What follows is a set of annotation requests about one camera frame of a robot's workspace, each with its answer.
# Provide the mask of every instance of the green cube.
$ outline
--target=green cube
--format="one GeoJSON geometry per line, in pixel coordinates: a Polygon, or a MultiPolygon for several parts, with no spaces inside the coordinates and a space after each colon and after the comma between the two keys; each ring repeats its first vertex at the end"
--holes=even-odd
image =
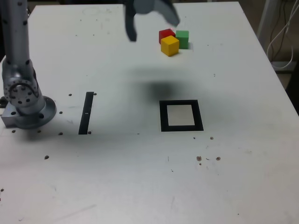
{"type": "Polygon", "coordinates": [[[176,38],[179,40],[180,49],[188,49],[189,31],[177,30],[176,38]]]}

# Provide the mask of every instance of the yellow cube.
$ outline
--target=yellow cube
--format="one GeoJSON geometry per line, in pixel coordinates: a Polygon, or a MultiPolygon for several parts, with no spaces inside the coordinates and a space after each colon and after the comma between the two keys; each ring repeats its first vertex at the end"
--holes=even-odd
{"type": "Polygon", "coordinates": [[[168,36],[161,39],[161,51],[167,56],[173,56],[178,53],[179,41],[174,36],[168,36]]]}

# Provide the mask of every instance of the cable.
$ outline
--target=cable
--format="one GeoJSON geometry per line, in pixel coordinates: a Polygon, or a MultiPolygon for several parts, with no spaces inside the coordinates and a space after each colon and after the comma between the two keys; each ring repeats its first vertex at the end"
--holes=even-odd
{"type": "MultiPolygon", "coordinates": [[[[281,34],[281,32],[283,32],[283,31],[285,30],[285,28],[290,24],[290,22],[291,22],[293,16],[294,16],[295,13],[297,12],[298,8],[299,8],[299,5],[296,7],[296,9],[295,9],[295,10],[293,11],[293,13],[291,14],[290,19],[289,19],[289,21],[287,22],[287,24],[281,29],[281,31],[276,35],[276,37],[274,37],[274,39],[270,42],[270,44],[269,44],[269,46],[268,46],[268,48],[267,48],[267,57],[268,57],[268,54],[269,54],[269,47],[270,47],[270,46],[272,45],[272,43],[276,40],[276,38],[278,38],[278,36],[281,34]]],[[[286,66],[288,66],[288,65],[292,62],[292,59],[293,59],[293,46],[292,46],[292,57],[291,57],[291,60],[289,61],[289,63],[288,63],[287,65],[285,65],[284,67],[282,67],[282,68],[275,67],[275,66],[273,66],[273,67],[276,68],[276,69],[284,69],[286,66]]]]}
{"type": "MultiPolygon", "coordinates": [[[[286,15],[285,15],[285,6],[286,6],[286,3],[287,3],[288,1],[287,0],[285,0],[285,3],[284,3],[284,20],[285,20],[285,25],[286,25],[286,15]]],[[[286,29],[284,30],[284,33],[283,33],[283,35],[282,35],[282,39],[281,39],[281,42],[280,42],[280,46],[279,46],[279,49],[278,49],[278,51],[276,52],[276,54],[275,54],[275,56],[273,57],[273,54],[272,54],[272,59],[271,59],[271,63],[275,60],[275,58],[277,57],[277,55],[280,53],[280,51],[281,51],[281,48],[282,48],[282,45],[283,45],[283,43],[284,43],[284,39],[285,39],[285,34],[286,34],[286,29]]]]}
{"type": "MultiPolygon", "coordinates": [[[[270,42],[272,42],[272,36],[273,36],[273,33],[274,33],[274,30],[275,28],[277,27],[278,23],[279,23],[279,20],[280,20],[280,15],[281,15],[281,7],[282,7],[282,4],[283,4],[283,1],[280,2],[280,6],[279,6],[279,16],[277,18],[277,21],[273,27],[273,30],[271,32],[271,35],[270,35],[270,42]]],[[[273,48],[273,44],[271,44],[271,50],[272,50],[272,56],[271,56],[271,63],[273,62],[273,55],[274,55],[274,48],[273,48]]]]}
{"type": "MultiPolygon", "coordinates": [[[[293,8],[292,8],[292,10],[291,10],[291,14],[290,14],[290,19],[289,19],[289,20],[291,20],[291,15],[292,15],[293,12],[294,12],[294,8],[295,8],[297,2],[298,2],[298,0],[296,0],[295,3],[294,3],[294,5],[293,5],[293,8]]],[[[290,27],[290,25],[288,25],[288,27],[287,27],[287,29],[286,29],[286,32],[285,32],[286,34],[289,32],[289,27],[290,27]]]]}

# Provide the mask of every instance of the white square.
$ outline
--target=white square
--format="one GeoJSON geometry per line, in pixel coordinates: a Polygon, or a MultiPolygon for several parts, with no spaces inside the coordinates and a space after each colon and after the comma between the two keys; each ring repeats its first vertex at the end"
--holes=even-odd
{"type": "Polygon", "coordinates": [[[195,125],[191,105],[167,105],[168,125],[195,125]]]}

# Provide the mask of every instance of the block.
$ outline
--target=block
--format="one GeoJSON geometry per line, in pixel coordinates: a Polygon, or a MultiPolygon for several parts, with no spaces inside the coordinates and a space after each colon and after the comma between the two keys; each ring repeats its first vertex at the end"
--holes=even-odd
{"type": "Polygon", "coordinates": [[[166,38],[168,36],[176,37],[176,34],[171,29],[165,29],[159,31],[159,44],[161,44],[161,39],[166,38]]]}
{"type": "Polygon", "coordinates": [[[161,39],[161,51],[167,56],[172,56],[178,53],[179,41],[173,36],[168,36],[161,39]]]}
{"type": "Polygon", "coordinates": [[[188,49],[189,31],[177,30],[176,38],[179,40],[180,49],[188,49]]]}

